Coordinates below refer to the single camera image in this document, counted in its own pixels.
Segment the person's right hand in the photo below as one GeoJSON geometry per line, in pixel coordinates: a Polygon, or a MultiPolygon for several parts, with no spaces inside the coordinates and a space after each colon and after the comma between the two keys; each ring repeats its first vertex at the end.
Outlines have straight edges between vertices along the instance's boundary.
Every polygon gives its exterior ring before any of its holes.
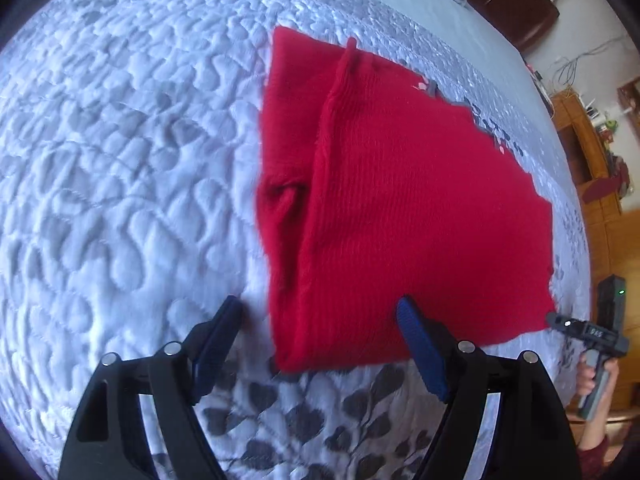
{"type": "MultiPolygon", "coordinates": [[[[597,411],[591,420],[585,423],[582,437],[579,440],[578,448],[582,451],[589,451],[602,443],[606,436],[606,422],[608,412],[611,409],[613,393],[616,387],[620,366],[618,359],[609,359],[604,363],[604,369],[608,372],[608,383],[602,393],[597,411]]],[[[586,362],[586,355],[583,354],[577,365],[576,393],[578,396],[588,396],[596,388],[596,370],[586,362]]]]}

